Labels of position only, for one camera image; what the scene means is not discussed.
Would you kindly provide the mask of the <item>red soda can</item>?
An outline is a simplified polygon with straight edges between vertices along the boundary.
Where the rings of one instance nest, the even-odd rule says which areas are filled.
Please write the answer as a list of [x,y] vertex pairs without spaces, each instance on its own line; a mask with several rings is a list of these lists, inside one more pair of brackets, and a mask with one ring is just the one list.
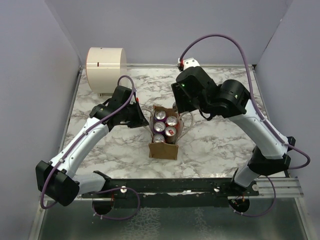
[[168,127],[176,127],[179,121],[175,116],[172,115],[167,117],[165,123]]

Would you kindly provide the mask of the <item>blue and silver energy can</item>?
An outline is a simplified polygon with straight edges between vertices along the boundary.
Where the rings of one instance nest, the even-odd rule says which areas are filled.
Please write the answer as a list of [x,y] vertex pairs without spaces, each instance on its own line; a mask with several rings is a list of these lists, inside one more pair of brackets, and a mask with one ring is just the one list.
[[176,143],[177,129],[174,126],[167,126],[164,133],[166,143],[174,145]]

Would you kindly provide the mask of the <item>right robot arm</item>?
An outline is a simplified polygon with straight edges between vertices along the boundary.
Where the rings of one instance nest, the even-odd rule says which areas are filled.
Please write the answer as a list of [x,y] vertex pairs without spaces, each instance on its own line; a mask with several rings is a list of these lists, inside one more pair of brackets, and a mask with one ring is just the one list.
[[288,144],[293,137],[275,137],[276,129],[254,108],[250,92],[234,79],[217,85],[200,66],[182,71],[171,85],[179,113],[198,110],[208,114],[207,121],[216,116],[229,119],[255,143],[252,156],[236,170],[229,189],[240,196],[257,177],[269,176],[289,169],[291,158]]

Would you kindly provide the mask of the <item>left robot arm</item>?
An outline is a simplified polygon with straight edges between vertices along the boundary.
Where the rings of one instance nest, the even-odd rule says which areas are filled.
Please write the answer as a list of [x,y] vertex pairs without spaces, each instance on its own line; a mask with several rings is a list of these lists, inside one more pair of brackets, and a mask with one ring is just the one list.
[[86,193],[106,197],[111,190],[106,176],[98,172],[77,175],[78,168],[93,147],[115,126],[133,129],[148,124],[136,99],[136,90],[117,86],[110,99],[93,107],[80,132],[61,152],[49,162],[42,160],[37,164],[40,206],[49,208],[44,204],[45,196],[62,206],[68,206],[78,195]]

